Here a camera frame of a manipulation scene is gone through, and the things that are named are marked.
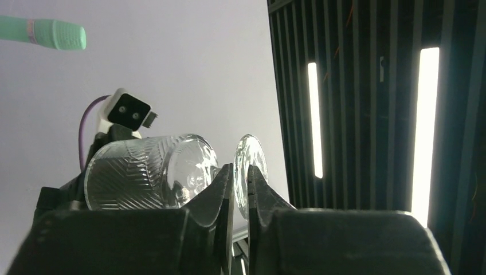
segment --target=textured glass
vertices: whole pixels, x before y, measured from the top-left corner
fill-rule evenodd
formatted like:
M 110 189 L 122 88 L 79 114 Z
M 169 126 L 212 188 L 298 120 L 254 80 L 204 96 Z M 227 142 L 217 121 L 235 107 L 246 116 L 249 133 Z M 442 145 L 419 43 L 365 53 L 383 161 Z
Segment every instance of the textured glass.
M 89 162 L 84 180 L 91 210 L 179 208 L 204 190 L 218 167 L 198 135 L 112 142 Z
M 243 218 L 248 220 L 248 167 L 256 166 L 260 169 L 265 180 L 268 181 L 265 155 L 259 140 L 252 135 L 241 138 L 234 156 L 234 190 L 236 204 Z

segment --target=black panel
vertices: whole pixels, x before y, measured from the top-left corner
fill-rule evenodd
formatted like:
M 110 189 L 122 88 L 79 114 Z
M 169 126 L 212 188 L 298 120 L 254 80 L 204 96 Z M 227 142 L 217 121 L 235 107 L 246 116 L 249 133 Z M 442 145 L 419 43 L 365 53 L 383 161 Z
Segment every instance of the black panel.
M 295 210 L 248 171 L 249 274 L 450 274 L 433 237 L 393 211 Z
M 471 198 L 484 181 L 477 172 L 484 170 L 483 2 L 272 2 L 272 37 L 278 23 L 295 26 L 290 43 L 282 41 L 289 57 L 279 58 L 273 44 L 276 75 L 286 77 L 277 78 L 277 94 L 297 104 L 280 104 L 294 206 L 411 210 L 420 52 L 440 47 L 428 226 L 454 274 L 479 274 L 486 215 L 478 216 L 481 203 Z M 312 167 L 309 62 L 318 66 L 323 179 Z
M 8 274 L 230 274 L 233 205 L 226 164 L 180 209 L 49 211 Z
M 136 131 L 140 128 L 149 112 L 150 105 L 134 98 L 128 93 L 124 93 L 108 114 L 108 120 L 115 124 L 124 125 L 132 129 L 132 131 Z

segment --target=green cylindrical object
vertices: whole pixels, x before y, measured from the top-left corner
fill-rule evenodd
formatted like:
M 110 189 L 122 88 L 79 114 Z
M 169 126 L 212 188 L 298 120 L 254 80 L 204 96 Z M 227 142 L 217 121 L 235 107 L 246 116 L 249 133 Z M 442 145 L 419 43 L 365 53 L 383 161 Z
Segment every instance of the green cylindrical object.
M 58 50 L 86 48 L 86 32 L 83 27 L 53 19 L 0 16 L 0 39 L 33 43 Z

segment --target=white wall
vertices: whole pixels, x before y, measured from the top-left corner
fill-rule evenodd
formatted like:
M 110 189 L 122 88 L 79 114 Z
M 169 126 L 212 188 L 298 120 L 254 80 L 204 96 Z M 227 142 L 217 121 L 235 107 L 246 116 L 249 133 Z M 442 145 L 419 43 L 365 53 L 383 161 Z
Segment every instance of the white wall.
M 83 52 L 0 41 L 0 272 L 40 188 L 79 172 L 84 108 L 118 87 L 159 113 L 143 134 L 198 133 L 220 164 L 240 137 L 256 135 L 272 185 L 288 197 L 266 1 L 5 0 L 0 15 L 70 21 L 88 36 Z M 90 117 L 86 147 L 93 135 Z M 234 223 L 245 226 L 238 211 Z

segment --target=black vertical slats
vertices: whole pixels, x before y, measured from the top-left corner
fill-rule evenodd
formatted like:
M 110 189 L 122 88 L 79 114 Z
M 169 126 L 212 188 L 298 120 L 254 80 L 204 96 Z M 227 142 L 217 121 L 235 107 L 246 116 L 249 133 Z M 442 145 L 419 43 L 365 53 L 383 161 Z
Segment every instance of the black vertical slats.
M 422 20 L 424 12 L 424 0 L 415 0 L 413 14 L 413 36 L 411 47 L 411 78 L 410 78 L 410 111 L 409 111 L 409 137 L 408 137 L 408 173 L 406 190 L 406 211 L 411 211 L 411 194 L 413 184 L 413 162 L 415 149 L 415 128 L 417 124 L 417 89 L 418 68 L 420 65 L 420 50 L 422 46 Z
M 274 26 L 275 26 L 275 23 L 274 23 L 274 19 L 273 18 L 270 18 L 270 28 L 272 30 L 274 30 Z M 275 37 L 276 36 L 276 33 L 275 31 L 271 32 L 271 42 L 272 42 L 272 49 L 273 49 L 273 67 L 275 69 L 275 84 L 277 86 L 277 91 L 282 91 L 283 88 L 281 87 L 281 84 L 280 84 L 280 70 L 279 70 L 279 67 L 280 67 L 280 58 L 278 57 L 279 55 L 277 54 L 277 51 L 279 49 L 279 45 L 278 45 L 278 41 L 277 41 L 277 38 Z M 289 156 L 289 143 L 288 143 L 288 139 L 287 139 L 287 116 L 286 116 L 286 112 L 287 110 L 285 110 L 285 106 L 284 106 L 284 100 L 283 100 L 283 95 L 281 92 L 277 93 L 277 101 L 278 101 L 278 105 L 279 105 L 279 113 L 280 113 L 280 128 L 281 128 L 281 132 L 282 132 L 282 140 L 283 140 L 283 144 L 284 144 L 284 157 L 285 157 L 285 170 L 286 170 L 286 174 L 287 174 L 287 182 L 289 184 L 291 184 L 291 180 L 292 180 L 292 175 L 291 175 L 291 169 L 288 168 L 289 167 L 289 160 L 290 160 L 290 156 Z M 291 204 L 294 204 L 295 203 L 295 199 L 293 197 L 293 189 L 289 189 L 289 200 L 290 200 L 290 203 Z
M 300 185 L 302 186 L 302 195 L 303 195 L 303 207 L 310 207 L 309 205 L 309 191 L 307 183 L 313 180 L 313 169 L 312 169 L 312 162 L 309 160 L 312 158 L 312 147 L 310 146 L 312 140 L 309 140 L 308 133 L 311 132 L 310 127 L 310 114 L 309 110 L 309 97 L 308 97 L 308 87 L 307 87 L 307 50 L 303 49 L 302 43 L 306 39 L 303 36 L 302 24 L 301 21 L 297 19 L 298 16 L 301 16 L 298 13 L 297 9 L 299 6 L 292 3 L 292 22 L 293 22 L 293 40 L 294 40 L 294 47 L 295 47 L 295 67 L 293 68 L 296 72 L 296 79 L 297 79 L 297 100 L 299 101 L 299 115 L 300 115 L 300 123 L 299 128 L 297 128 L 297 136 L 298 136 L 298 143 L 301 144 L 302 147 L 302 163 L 303 163 L 303 171 L 302 171 L 302 182 Z
M 359 6 L 359 70 L 360 74 L 360 150 L 361 209 L 370 209 L 371 178 L 371 77 L 370 71 L 370 1 L 357 1 Z
M 454 213 L 464 146 L 477 10 L 468 2 L 444 1 L 430 181 L 429 228 L 451 264 Z M 451 266 L 454 272 L 457 267 Z
M 398 56 L 397 56 L 397 91 L 395 109 L 395 142 L 393 170 L 393 210 L 405 211 L 410 199 L 408 191 L 408 161 L 409 161 L 409 111 L 411 91 L 411 60 L 413 56 L 413 18 L 414 3 L 399 1 L 398 8 Z
M 335 148 L 334 151 L 334 159 L 335 159 L 335 179 L 336 188 L 333 192 L 333 197 L 329 197 L 328 199 L 332 200 L 335 203 L 336 209 L 343 209 L 344 208 L 344 199 L 343 199 L 343 154 L 342 154 L 342 132 L 341 132 L 341 93 L 340 93 L 340 62 L 339 62 L 339 30 L 338 30 L 338 3 L 337 1 L 328 1 L 328 16 L 329 16 L 329 24 L 330 24 L 330 43 L 331 43 L 331 67 L 332 67 L 332 74 L 327 76 L 327 80 L 331 81 L 331 90 L 333 97 L 332 105 L 334 106 L 334 140 L 335 144 L 333 147 Z
M 356 209 L 361 209 L 361 99 L 360 99 L 360 64 L 359 64 L 359 5 L 358 0 L 352 4 L 352 51 L 354 59 L 354 132 L 356 161 Z
M 293 154 L 293 144 L 292 144 L 292 141 L 291 141 L 291 129 L 290 129 L 290 123 L 289 121 L 291 120 L 290 118 L 290 115 L 289 115 L 289 108 L 288 108 L 288 102 L 287 102 L 287 95 L 288 95 L 288 87 L 287 87 L 287 77 L 285 75 L 285 65 L 286 65 L 286 61 L 287 61 L 287 58 L 284 57 L 284 46 L 283 46 L 283 39 L 282 39 L 282 31 L 281 31 L 281 23 L 280 23 L 280 14 L 281 12 L 278 11 L 277 14 L 276 14 L 276 23 L 277 23 L 277 34 L 278 34 L 278 45 L 279 45 L 279 59 L 280 59 L 280 73 L 279 73 L 279 76 L 280 76 L 280 89 L 282 91 L 282 106 L 283 108 L 285 109 L 285 117 L 284 117 L 284 120 L 285 120 L 285 127 L 287 129 L 286 131 L 286 135 L 287 135 L 287 144 L 289 144 L 289 146 L 287 147 L 287 151 L 288 151 L 288 165 L 287 165 L 287 170 L 290 170 L 290 177 L 288 177 L 288 181 L 289 183 L 291 184 L 292 188 L 291 190 L 289 190 L 289 193 L 291 193 L 289 196 L 291 197 L 291 204 L 295 205 L 296 207 L 300 207 L 300 202 L 297 200 L 298 199 L 298 196 L 297 196 L 297 190 L 296 190 L 296 181 L 295 181 L 295 162 L 293 161 L 294 160 L 294 154 Z
M 370 209 L 376 208 L 377 179 L 377 0 L 370 0 L 370 92 L 371 92 L 371 156 Z
M 315 26 L 317 26 L 317 34 L 318 34 L 318 49 L 319 56 L 318 56 L 318 63 L 320 69 L 320 77 L 319 77 L 319 119 L 320 119 L 320 134 L 321 134 L 321 147 L 322 147 L 322 169 L 324 178 L 322 179 L 322 183 L 317 185 L 317 194 L 322 194 L 318 196 L 318 205 L 319 207 L 327 207 L 328 203 L 331 201 L 331 156 L 330 156 L 330 133 L 329 133 L 329 111 L 327 108 L 328 103 L 328 94 L 326 92 L 326 80 L 325 80 L 325 64 L 326 64 L 326 55 L 323 53 L 323 49 L 326 47 L 326 33 L 324 31 L 324 20 L 322 20 L 322 14 L 324 13 L 324 2 L 323 1 L 316 1 L 315 5 L 316 14 L 320 14 L 321 16 L 317 17 L 318 20 Z
M 308 86 L 308 74 L 307 74 L 307 64 L 309 64 L 309 44 L 308 44 L 308 41 L 309 41 L 309 37 L 307 35 L 307 30 L 308 30 L 308 16 L 307 16 L 307 12 L 306 12 L 306 8 L 305 8 L 305 3 L 306 1 L 301 1 L 301 17 L 302 17 L 302 34 L 303 34 L 303 42 L 304 42 L 304 68 L 303 68 L 303 71 L 305 72 L 304 75 L 306 76 L 305 79 L 303 80 L 303 85 L 305 87 L 305 93 L 306 95 L 308 95 L 306 98 L 308 99 L 305 104 L 307 104 L 308 106 L 308 109 L 307 109 L 307 114 L 310 115 L 310 100 L 309 100 L 309 86 Z M 308 128 L 307 128 L 307 132 L 306 132 L 306 135 L 308 136 L 312 136 L 312 125 L 311 123 L 308 124 Z M 310 155 L 312 156 L 312 139 L 311 141 L 309 142 L 309 152 L 310 152 Z M 314 170 L 313 170 L 313 159 L 312 157 L 309 157 L 308 159 L 308 164 L 309 164 L 309 167 L 312 169 L 312 172 L 311 172 L 311 177 L 310 177 L 310 180 L 307 181 L 305 183 L 305 190 L 306 190 L 306 194 L 305 194 L 305 198 L 307 200 L 307 205 L 306 207 L 312 207 L 312 201 L 313 201 L 313 197 L 314 197 L 314 188 L 313 188 L 313 182 L 314 182 Z
M 348 156 L 347 156 L 347 107 L 345 88 L 346 75 L 344 73 L 344 53 L 347 45 L 344 44 L 344 19 L 343 19 L 343 0 L 338 0 L 338 40 L 339 40 L 339 90 L 341 99 L 341 142 L 342 142 L 342 166 L 343 166 L 343 208 L 348 209 Z
M 390 0 L 377 1 L 377 130 L 375 209 L 385 210 L 387 199 L 388 125 L 389 125 L 389 61 Z
M 319 101 L 322 101 L 322 97 L 323 97 L 323 93 L 321 93 L 321 91 L 323 90 L 323 87 L 322 87 L 322 65 L 320 63 L 320 56 L 319 56 L 319 31 L 318 31 L 318 19 L 317 19 L 317 4 L 316 4 L 316 0 L 312 0 L 312 23 L 313 23 L 313 32 L 314 32 L 314 59 L 315 59 L 315 62 L 317 64 L 317 74 L 318 74 L 318 94 L 319 94 Z M 319 109 L 320 109 L 320 114 L 324 112 L 324 109 L 322 108 L 322 105 L 319 103 Z M 325 172 L 325 169 L 324 169 L 324 165 L 325 165 L 325 161 L 323 159 L 323 173 Z M 319 181 L 319 184 L 320 186 L 322 187 L 322 192 L 323 192 L 323 207 L 326 207 L 326 198 L 327 198 L 327 194 L 326 194 L 326 188 L 323 186 L 323 182 L 324 182 L 324 177 L 325 175 L 323 175 L 323 179 Z M 317 191 L 317 188 L 316 188 L 316 181 L 314 181 L 314 191 L 315 191 L 315 196 L 314 196 L 314 205 L 315 206 L 318 206 L 319 203 L 318 203 L 318 191 Z
M 343 0 L 343 45 L 344 45 L 344 90 L 346 108 L 346 165 L 347 189 L 344 209 L 356 209 L 356 171 L 355 171 L 355 125 L 354 125 L 354 58 L 353 58 L 353 29 L 352 29 L 352 0 Z
M 271 0 L 271 4 L 268 5 L 268 14 L 273 14 L 274 12 L 285 8 L 287 5 L 293 2 L 293 0 Z
M 388 171 L 386 181 L 386 208 L 393 209 L 393 183 L 395 163 L 395 119 L 397 107 L 397 51 L 398 51 L 398 0 L 390 3 L 390 63 L 389 63 L 389 118 L 388 118 Z
M 324 0 L 324 25 L 325 25 L 325 33 L 326 33 L 326 82 L 327 82 L 327 100 L 328 100 L 328 113 L 329 113 L 329 125 L 331 127 L 331 134 L 330 134 L 330 139 L 331 139 L 331 180 L 332 180 L 332 208 L 338 208 L 337 204 L 337 195 L 336 195 L 336 190 L 337 190 L 337 183 L 336 183 L 336 150 L 335 150 L 335 131 L 334 131 L 334 97 L 333 97 L 333 91 L 332 91 L 332 58 L 331 58 L 331 31 L 330 31 L 330 19 L 329 19 L 329 0 Z
M 486 253 L 484 253 L 483 257 L 483 265 L 481 266 L 481 270 L 486 270 Z
M 297 99 L 297 96 L 299 94 L 299 87 L 298 87 L 298 83 L 296 82 L 296 75 L 298 74 L 297 72 L 295 72 L 293 70 L 294 68 L 294 60 L 293 60 L 293 57 L 295 56 L 295 48 L 291 45 L 290 41 L 291 41 L 291 38 L 290 36 L 293 36 L 294 33 L 293 33 L 293 29 L 289 28 L 289 17 L 288 17 L 288 14 L 287 14 L 287 8 L 283 8 L 284 10 L 284 26 L 285 26 L 285 44 L 287 45 L 287 69 L 288 69 L 288 81 L 289 81 L 289 94 L 290 94 L 290 97 L 287 97 L 287 100 L 290 99 L 290 104 L 288 105 L 291 105 L 291 112 L 293 114 L 293 129 L 297 130 L 297 118 L 299 117 L 298 115 L 298 110 L 296 109 L 296 105 L 298 104 L 298 99 Z M 296 162 L 294 162 L 294 165 L 295 165 L 295 169 L 296 169 L 296 177 L 297 177 L 297 180 L 296 180 L 296 184 L 298 185 L 298 187 L 296 188 L 297 191 L 299 192 L 299 194 L 297 195 L 298 199 L 299 199 L 299 207 L 304 207 L 304 203 L 303 203 L 303 192 L 302 192 L 302 184 L 300 184 L 300 182 L 302 182 L 304 180 L 303 176 L 302 176 L 302 173 L 301 173 L 301 167 L 302 167 L 302 164 L 303 164 L 303 161 L 301 159 L 301 154 L 300 154 L 300 151 L 301 151 L 301 148 L 299 145 L 302 144 L 301 140 L 299 140 L 299 132 L 298 131 L 293 131 L 293 138 L 294 138 L 294 152 L 295 152 L 295 157 L 293 158 L 294 160 L 296 160 Z
M 469 80 L 469 98 L 464 129 L 463 151 L 461 156 L 461 170 L 457 188 L 456 213 L 454 219 L 454 232 L 452 237 L 452 255 L 450 267 L 453 274 L 465 274 L 460 272 L 460 256 L 463 252 L 463 239 L 468 217 L 471 215 L 468 209 L 471 188 L 477 184 L 476 171 L 473 168 L 473 155 L 477 136 L 479 104 L 481 100 L 481 88 L 483 86 L 484 61 L 486 50 L 486 0 L 481 0 L 477 11 L 476 33 L 473 46 L 473 59 L 471 76 Z

